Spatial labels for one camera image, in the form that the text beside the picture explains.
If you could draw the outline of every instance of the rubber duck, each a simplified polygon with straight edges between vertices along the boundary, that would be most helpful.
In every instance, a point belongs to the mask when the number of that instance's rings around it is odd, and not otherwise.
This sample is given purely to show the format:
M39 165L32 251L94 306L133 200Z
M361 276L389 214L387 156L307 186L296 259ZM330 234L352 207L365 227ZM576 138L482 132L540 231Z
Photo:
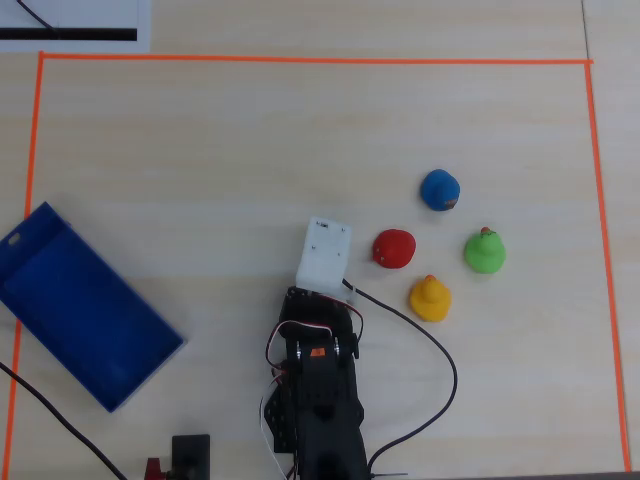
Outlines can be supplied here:
M507 250L500 235L484 227L467 241L464 258L478 273L496 273L507 258Z
M451 210L458 203L460 184L449 172L433 170L422 182L420 196L431 210Z
M409 295L413 311L425 322L441 322L451 308L451 292L433 275L418 282Z
M373 260L385 268L402 268L416 251L416 239L404 230L389 229L373 242Z

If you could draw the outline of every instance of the table surface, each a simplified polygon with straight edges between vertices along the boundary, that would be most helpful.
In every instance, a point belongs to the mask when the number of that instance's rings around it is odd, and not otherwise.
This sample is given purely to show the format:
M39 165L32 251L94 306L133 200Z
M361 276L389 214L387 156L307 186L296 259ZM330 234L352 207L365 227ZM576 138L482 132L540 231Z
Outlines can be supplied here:
M638 462L640 6L584 6ZM153 17L154 53L586 58L580 1L158 0ZM0 56L5 232L23 217L36 68L36 54ZM353 226L347 276L359 288L405 312L409 288L428 273L453 293L448 319L428 328L456 360L458 396L376 471L623 470L585 85L583 65L47 60L33 205L49 201L188 343L114 414L24 330L20 373L130 479L142 478L149 456L166 462L171 435L188 433L211 434L212 478L278 478L256 418L269 381L262 352L308 217L320 215ZM417 198L433 168L462 185L451 212ZM461 258L485 225L508 250L491 277ZM391 227L418 244L412 263L393 272L369 259L377 233ZM357 306L370 455L435 413L452 377L422 336ZM0 309L7 364L14 332ZM9 384L0 382L0 412ZM18 390L13 418L3 480L111 478L28 393ZM290 458L280 459L288 468Z

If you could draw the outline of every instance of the orange boundary line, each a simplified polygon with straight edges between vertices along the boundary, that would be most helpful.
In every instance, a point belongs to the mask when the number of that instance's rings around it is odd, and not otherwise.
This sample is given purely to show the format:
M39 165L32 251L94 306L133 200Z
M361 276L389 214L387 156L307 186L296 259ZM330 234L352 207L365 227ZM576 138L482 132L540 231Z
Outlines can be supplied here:
M29 166L27 167L27 189L24 198L24 218L31 213L31 198L33 193L33 173L36 163L36 143L38 139L38 119L40 117L40 97L42 95L42 72L44 70L44 54L38 54L38 70L36 73L36 88L33 98L33 115L31 117L31 142L29 144ZM16 330L13 337L13 360L11 370L18 373L20 364L20 339L22 337L22 322L16 319ZM9 410L7 413L7 431L4 440L4 459L2 462L2 480L9 480L9 465L11 463L11 446L13 442L13 422L16 408L16 381L11 379L9 387Z
M607 215L604 201L604 189L602 186L602 169L600 165L600 148L598 144L598 132L596 124L595 105L593 100L593 84L591 81L591 59L395 59L395 58L305 58L305 57L260 57L260 56L234 56L234 55L94 55L94 54L68 54L68 53L44 53L38 54L38 70L36 74L36 86L33 102L33 116L31 120L31 142L29 146L29 166L27 169L27 186L25 193L24 216L31 213L33 195L33 177L35 172L36 144L38 137L38 120L40 114L40 98L42 95L42 75L45 59L58 60L155 60L155 61L197 61L197 62L255 62L255 63L307 63L307 64L342 64L342 65L583 65L587 89L587 102L589 107L589 122L591 128L591 143L593 149L593 161L598 191L598 207L600 211L600 227L602 230L602 244L607 276L607 291L609 296L609 311L611 317L611 334L613 341L614 365L616 373L616 392L618 399L618 416L620 422L620 440L624 469L631 471L631 455L629 451L629 439L627 432L626 406L624 395L624 379L622 374L622 359L620 354L620 335L618 332L618 317L616 312L615 290L613 285L613 269L611 266L611 252L609 247L609 234L607 229ZM12 370L18 371L20 362L20 339L22 323L16 320L16 330L13 343ZM9 390L9 409L7 413L7 430L5 436L4 461L2 467L2 479L9 480L9 466L11 461L11 446L13 440L13 426L15 419L16 382L11 380Z
M602 230L602 247L604 250L604 268L607 274L607 290L609 292L609 313L611 317L611 339L613 341L613 362L616 371L616 392L618 396L618 420L620 422L620 442L622 443L622 458L624 469L631 471L631 453L629 451L629 434L627 432L627 413L624 395L624 377L622 375L622 356L620 354L620 333L618 332L618 314L616 311L616 296L613 288L613 268L611 266L611 250L609 248L609 230L607 229L607 210L604 203L604 188L602 186L602 168L600 165L600 146L598 144L598 126L596 123L596 108L593 101L593 82L591 81L591 67L584 65L584 77L587 86L587 103L589 105L589 123L591 126L591 147L593 149L593 165L596 173L596 187L598 189L598 207L600 209L600 229Z
M84 53L45 53L44 58L57 60L155 60L183 62L324 63L341 65L586 65L593 63L593 60L590 59L314 58L243 55L112 55Z

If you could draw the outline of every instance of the green rubber duck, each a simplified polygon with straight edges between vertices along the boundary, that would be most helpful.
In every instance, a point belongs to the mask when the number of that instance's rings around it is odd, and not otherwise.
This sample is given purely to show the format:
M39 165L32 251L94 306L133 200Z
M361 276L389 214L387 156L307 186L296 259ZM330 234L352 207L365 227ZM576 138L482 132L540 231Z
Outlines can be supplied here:
M464 259L479 273L496 273L507 258L500 235L484 227L473 235L464 247Z

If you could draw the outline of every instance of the blue tray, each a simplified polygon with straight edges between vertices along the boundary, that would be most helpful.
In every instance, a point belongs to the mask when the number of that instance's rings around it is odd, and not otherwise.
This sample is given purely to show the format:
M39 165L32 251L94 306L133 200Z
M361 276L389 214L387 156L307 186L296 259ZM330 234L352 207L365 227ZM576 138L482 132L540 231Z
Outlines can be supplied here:
M0 300L109 412L183 343L47 203L0 241Z

